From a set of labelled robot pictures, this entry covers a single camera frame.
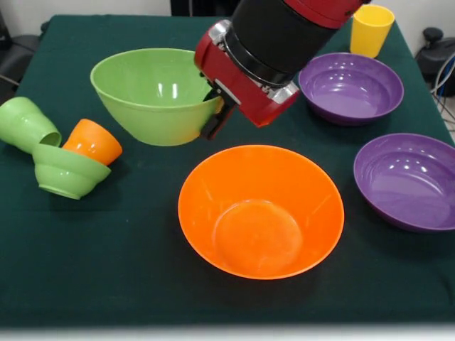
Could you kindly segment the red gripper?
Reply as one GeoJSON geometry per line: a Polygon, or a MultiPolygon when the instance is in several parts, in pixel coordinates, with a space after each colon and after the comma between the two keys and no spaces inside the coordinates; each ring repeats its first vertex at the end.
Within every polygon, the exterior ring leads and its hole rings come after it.
{"type": "Polygon", "coordinates": [[[291,80],[273,84],[252,72],[256,60],[241,46],[227,19],[218,21],[204,34],[196,47],[194,63],[211,86],[203,101],[223,99],[219,112],[212,114],[200,131],[207,140],[215,138],[235,108],[255,126],[265,126],[288,109],[299,94],[291,80]]]}

